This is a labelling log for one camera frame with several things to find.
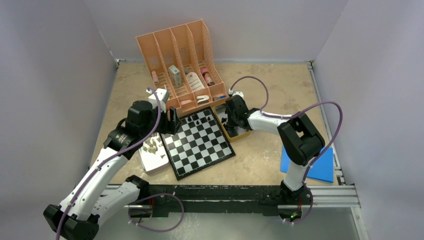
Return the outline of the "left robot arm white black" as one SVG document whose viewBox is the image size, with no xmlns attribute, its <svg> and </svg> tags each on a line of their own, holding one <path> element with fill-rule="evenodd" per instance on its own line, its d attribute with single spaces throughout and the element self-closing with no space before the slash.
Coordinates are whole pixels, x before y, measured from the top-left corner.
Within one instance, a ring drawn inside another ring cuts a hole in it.
<svg viewBox="0 0 424 240">
<path fill-rule="evenodd" d="M 145 100 L 135 101 L 112 130 L 96 161 L 71 193 L 58 205 L 50 204 L 43 212 L 58 240 L 92 240 L 100 226 L 123 206 L 166 197 L 151 194 L 150 184 L 136 175 L 129 176 L 113 193 L 100 198 L 116 173 L 154 133 L 176 134 L 181 126 L 175 107 L 161 109 Z"/>
</svg>

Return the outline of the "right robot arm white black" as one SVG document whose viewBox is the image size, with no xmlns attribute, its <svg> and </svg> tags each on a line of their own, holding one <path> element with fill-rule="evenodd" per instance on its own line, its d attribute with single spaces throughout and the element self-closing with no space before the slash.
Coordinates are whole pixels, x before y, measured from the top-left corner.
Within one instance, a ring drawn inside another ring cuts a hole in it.
<svg viewBox="0 0 424 240">
<path fill-rule="evenodd" d="M 310 166 L 325 149 L 325 140 L 306 113 L 278 115 L 248 109 L 240 95 L 233 95 L 226 101 L 227 124 L 230 129 L 262 131 L 278 135 L 289 158 L 286 176 L 281 181 L 282 200 L 288 204 L 300 198 L 306 188 L 305 179 Z"/>
</svg>

